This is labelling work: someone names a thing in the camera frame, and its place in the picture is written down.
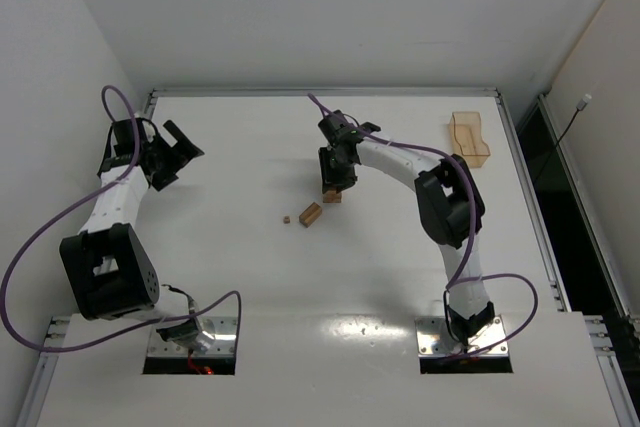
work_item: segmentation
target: white table surface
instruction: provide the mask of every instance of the white table surface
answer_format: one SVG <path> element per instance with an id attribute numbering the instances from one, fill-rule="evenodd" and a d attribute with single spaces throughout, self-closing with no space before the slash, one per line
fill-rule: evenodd
<path id="1" fill-rule="evenodd" d="M 174 120 L 205 156 L 145 197 L 136 232 L 160 280 L 201 305 L 240 290 L 236 375 L 140 375 L 140 331 L 61 356 L 39 425 L 617 425 L 582 317 L 556 311 L 495 99 L 321 100 L 447 151 L 451 112 L 481 113 L 492 152 L 473 170 L 487 207 L 483 269 L 523 274 L 540 294 L 536 320 L 510 343 L 514 373 L 420 375 L 413 319 L 442 312 L 445 276 L 406 187 L 360 168 L 342 204 L 323 205 L 309 229 L 297 223 L 321 203 L 324 139 L 306 98 L 160 98 L 154 121 Z M 513 330 L 531 308 L 528 289 L 487 287 Z M 217 312 L 234 309 L 229 301 Z M 391 327 L 364 336 L 332 328 L 344 314 Z M 74 316 L 65 342 L 125 323 Z"/>

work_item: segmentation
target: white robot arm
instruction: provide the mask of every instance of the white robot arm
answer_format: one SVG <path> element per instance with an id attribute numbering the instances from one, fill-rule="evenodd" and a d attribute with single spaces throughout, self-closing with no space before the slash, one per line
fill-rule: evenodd
<path id="1" fill-rule="evenodd" d="M 80 313 L 87 319 L 133 318 L 150 320 L 194 313 L 194 300 L 185 292 L 162 289 L 134 227 L 142 198 L 150 188 L 162 190 L 177 179 L 176 173 L 204 153 L 168 121 L 165 129 L 176 139 L 173 146 L 150 121 L 137 119 L 140 155 L 126 178 L 103 192 L 79 233 L 60 243 L 62 258 Z M 114 122 L 98 175 L 102 185 L 117 180 L 133 153 L 129 120 Z M 200 350 L 210 342 L 200 335 L 197 318 L 157 324 L 165 340 Z"/>
<path id="2" fill-rule="evenodd" d="M 329 146 L 319 151 L 323 191 L 331 189 L 340 192 L 352 187 L 357 180 L 355 164 L 372 167 L 406 185 L 417 195 L 420 220 L 429 237 L 439 245 L 447 278 L 451 280 L 466 250 L 470 223 L 470 203 L 456 170 L 447 163 L 437 162 L 413 150 L 370 140 L 352 130 L 346 121 L 343 122 L 340 111 L 334 114 L 337 115 L 327 116 L 318 124 L 329 141 Z M 376 125 L 365 123 L 360 128 L 375 132 L 376 138 L 390 140 Z M 477 233 L 481 227 L 484 203 L 466 163 L 461 157 L 454 158 L 471 181 L 477 212 Z M 445 187 L 452 189 L 449 195 Z M 450 289 L 448 306 L 452 335 L 465 345 L 494 317 L 493 304 L 481 280 L 477 242 L 476 234 L 471 256 L 458 278 L 479 280 L 454 284 Z"/>

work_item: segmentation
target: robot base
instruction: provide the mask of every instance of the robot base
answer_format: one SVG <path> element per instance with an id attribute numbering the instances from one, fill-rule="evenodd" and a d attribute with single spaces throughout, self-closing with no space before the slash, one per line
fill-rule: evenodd
<path id="1" fill-rule="evenodd" d="M 419 317 L 416 319 L 418 357 L 422 374 L 474 374 L 512 373 L 509 346 L 503 342 L 487 352 L 471 359 L 446 357 L 462 352 L 462 345 L 447 332 L 444 317 Z M 483 328 L 469 339 L 469 353 L 505 338 L 502 319 L 496 317 L 493 323 Z"/>
<path id="2" fill-rule="evenodd" d="M 206 352 L 193 354 L 193 364 L 209 367 L 214 375 L 234 375 L 237 322 L 236 317 L 200 317 L 204 335 L 210 338 L 211 343 Z M 198 372 L 188 366 L 187 354 L 187 349 L 173 342 L 165 342 L 152 329 L 142 373 L 198 375 Z"/>

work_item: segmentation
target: white wall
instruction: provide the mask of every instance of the white wall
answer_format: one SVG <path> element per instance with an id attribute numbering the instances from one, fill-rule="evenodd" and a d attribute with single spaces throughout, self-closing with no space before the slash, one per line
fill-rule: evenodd
<path id="1" fill-rule="evenodd" d="M 0 0 L 0 273 L 36 228 L 98 185 L 106 83 L 132 91 L 82 0 Z M 37 243 L 10 284 L 11 318 L 30 339 L 43 338 L 52 314 L 75 310 L 58 243 L 83 215 Z M 0 352 L 0 426 L 8 426 L 37 355 L 2 327 Z"/>
<path id="2" fill-rule="evenodd" d="M 606 0 L 553 83 L 550 114 L 564 128 L 579 98 L 593 96 L 565 137 L 614 260 L 640 312 L 640 0 Z"/>
<path id="3" fill-rule="evenodd" d="M 143 90 L 466 85 L 516 119 L 601 0 L 85 0 Z"/>

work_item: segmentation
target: black joint housing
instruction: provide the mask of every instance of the black joint housing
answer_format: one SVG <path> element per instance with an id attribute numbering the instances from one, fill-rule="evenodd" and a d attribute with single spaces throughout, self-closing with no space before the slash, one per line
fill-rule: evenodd
<path id="1" fill-rule="evenodd" d="M 319 150 L 322 192 L 335 190 L 342 192 L 353 187 L 358 180 L 355 164 L 360 163 L 356 146 L 364 140 L 364 134 L 353 128 L 342 112 L 325 116 L 319 123 L 320 131 L 327 139 L 329 147 Z M 370 122 L 360 125 L 365 132 L 379 132 L 380 127 Z"/>
<path id="2" fill-rule="evenodd" d="M 178 179 L 176 173 L 183 169 L 192 159 L 204 155 L 204 152 L 195 146 L 171 120 L 165 122 L 163 127 L 176 140 L 173 146 L 170 146 L 159 134 L 149 139 L 144 129 L 144 123 L 148 121 L 136 119 L 136 122 L 140 133 L 138 165 L 142 167 L 149 184 L 157 191 L 176 181 Z M 114 155 L 111 155 L 111 133 L 116 139 L 116 144 L 113 148 Z M 114 122 L 109 132 L 104 158 L 98 175 L 108 172 L 114 167 L 130 164 L 134 147 L 131 121 L 120 120 Z"/>
<path id="3" fill-rule="evenodd" d="M 196 319 L 187 319 L 182 324 L 158 329 L 157 332 L 165 342 L 189 341 L 198 336 L 200 327 Z"/>
<path id="4" fill-rule="evenodd" d="M 60 257 L 86 319 L 112 320 L 151 309 L 158 301 L 158 277 L 131 224 L 63 239 Z M 109 257 L 117 269 L 97 275 L 94 269 Z"/>
<path id="5" fill-rule="evenodd" d="M 459 155 L 452 156 L 462 167 L 471 184 L 476 208 L 476 232 L 482 227 L 481 217 L 485 206 L 478 188 L 469 172 L 467 163 Z M 447 195 L 444 188 L 450 188 Z M 420 172 L 415 180 L 416 196 L 420 211 L 420 222 L 429 237 L 440 245 L 451 245 L 456 249 L 469 237 L 471 210 L 464 182 L 458 171 L 446 160 L 430 171 Z"/>
<path id="6" fill-rule="evenodd" d="M 464 345 L 469 344 L 469 338 L 476 335 L 485 325 L 493 322 L 496 316 L 493 308 L 493 302 L 487 302 L 487 306 L 476 315 L 472 315 L 468 319 L 460 316 L 455 310 L 449 307 L 449 315 L 451 317 L 451 333 Z"/>

